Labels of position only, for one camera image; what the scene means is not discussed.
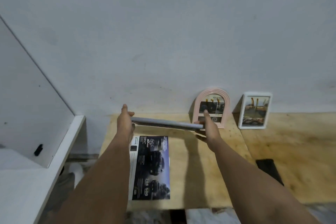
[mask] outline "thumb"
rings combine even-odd
[[[209,115],[208,110],[204,110],[204,118],[205,118],[205,122],[210,122],[211,121],[211,117]]]
[[[121,113],[127,113],[127,105],[123,104],[123,108],[121,108]]]

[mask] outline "framed picture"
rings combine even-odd
[[[240,129],[266,128],[272,94],[245,92],[239,116]]]
[[[208,110],[211,119],[219,128],[224,128],[230,113],[229,95],[220,88],[202,91],[195,100],[192,122],[204,120],[204,110]]]

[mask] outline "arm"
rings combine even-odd
[[[278,181],[247,162],[221,139],[208,112],[204,116],[205,133],[199,133],[206,137],[196,137],[215,153],[241,223],[318,223]]]
[[[134,124],[123,105],[117,133],[105,152],[63,203],[55,223],[123,223],[128,202],[129,143]]]

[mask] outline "magazine page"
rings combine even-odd
[[[167,136],[134,136],[128,200],[170,199]]]

